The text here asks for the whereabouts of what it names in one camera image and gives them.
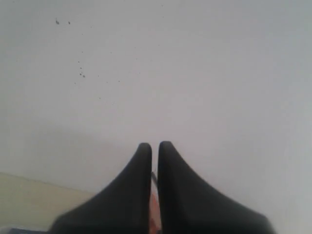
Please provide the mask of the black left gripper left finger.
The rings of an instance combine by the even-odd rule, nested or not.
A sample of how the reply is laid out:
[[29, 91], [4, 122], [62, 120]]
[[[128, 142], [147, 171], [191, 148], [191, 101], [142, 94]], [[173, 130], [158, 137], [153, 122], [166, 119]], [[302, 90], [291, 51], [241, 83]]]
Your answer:
[[147, 234], [152, 148], [139, 144], [122, 172], [101, 192], [59, 216], [52, 234]]

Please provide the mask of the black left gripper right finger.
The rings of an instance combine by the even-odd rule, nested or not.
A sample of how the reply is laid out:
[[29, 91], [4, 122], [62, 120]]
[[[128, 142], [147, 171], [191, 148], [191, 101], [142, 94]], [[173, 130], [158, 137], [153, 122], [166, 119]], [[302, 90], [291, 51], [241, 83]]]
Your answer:
[[158, 151], [157, 188], [164, 234], [274, 234], [262, 214], [203, 180], [169, 141]]

